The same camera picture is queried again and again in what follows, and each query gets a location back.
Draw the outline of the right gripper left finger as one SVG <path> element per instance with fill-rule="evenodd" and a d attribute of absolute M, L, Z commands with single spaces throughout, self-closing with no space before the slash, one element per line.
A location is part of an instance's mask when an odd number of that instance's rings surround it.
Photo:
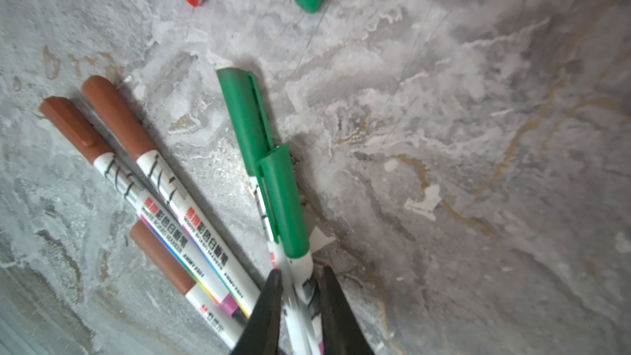
<path fill-rule="evenodd" d="M 231 355 L 277 355 L 282 315 L 283 280 L 272 270 L 241 338 Z"/>

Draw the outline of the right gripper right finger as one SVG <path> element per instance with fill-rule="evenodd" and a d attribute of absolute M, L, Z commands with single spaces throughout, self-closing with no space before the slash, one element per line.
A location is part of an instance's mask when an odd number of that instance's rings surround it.
<path fill-rule="evenodd" d="M 374 354 L 330 266 L 320 273 L 320 309 L 324 354 Z"/>

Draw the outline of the upper brown marker pen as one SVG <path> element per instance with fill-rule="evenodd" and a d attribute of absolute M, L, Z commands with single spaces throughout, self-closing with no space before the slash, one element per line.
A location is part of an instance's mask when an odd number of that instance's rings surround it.
<path fill-rule="evenodd" d="M 89 77 L 82 86 L 82 93 L 192 237 L 244 315 L 250 317 L 261 294 L 259 287 L 220 235 L 217 226 L 169 167 L 122 94 L 101 76 Z"/>

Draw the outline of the brown marker pen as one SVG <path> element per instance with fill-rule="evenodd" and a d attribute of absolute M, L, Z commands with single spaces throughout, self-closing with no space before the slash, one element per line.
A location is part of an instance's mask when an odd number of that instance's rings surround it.
<path fill-rule="evenodd" d="M 101 76 L 89 77 L 82 86 L 82 93 L 192 237 L 244 315 L 250 317 L 261 294 L 259 287 L 220 235 L 217 226 L 169 167 L 122 94 Z"/>
<path fill-rule="evenodd" d="M 159 198 L 118 158 L 113 147 L 74 103 L 67 98 L 53 96 L 45 99 L 39 110 L 133 208 L 150 235 L 200 284 L 220 312 L 233 316 L 239 309 L 237 302 L 192 237 Z"/>
<path fill-rule="evenodd" d="M 213 332 L 233 350 L 243 333 L 243 326 L 220 309 L 146 224 L 139 220 L 132 227 L 130 235 L 166 279 L 192 304 Z"/>

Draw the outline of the lower brown marker pen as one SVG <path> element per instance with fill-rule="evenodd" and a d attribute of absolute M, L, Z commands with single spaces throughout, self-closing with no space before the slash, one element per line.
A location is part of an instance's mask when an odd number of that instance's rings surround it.
<path fill-rule="evenodd" d="M 220 309 L 146 224 L 139 220 L 132 227 L 130 235 L 166 279 L 192 304 L 213 332 L 233 350 L 243 333 L 243 326 Z"/>

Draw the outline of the left brown marker pen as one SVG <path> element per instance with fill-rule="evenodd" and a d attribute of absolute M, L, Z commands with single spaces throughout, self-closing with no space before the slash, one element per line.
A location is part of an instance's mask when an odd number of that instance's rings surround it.
<path fill-rule="evenodd" d="M 239 309 L 237 302 L 192 237 L 159 198 L 118 158 L 113 147 L 74 103 L 67 98 L 53 96 L 45 99 L 39 110 L 133 208 L 150 235 L 200 284 L 220 312 L 233 316 Z"/>

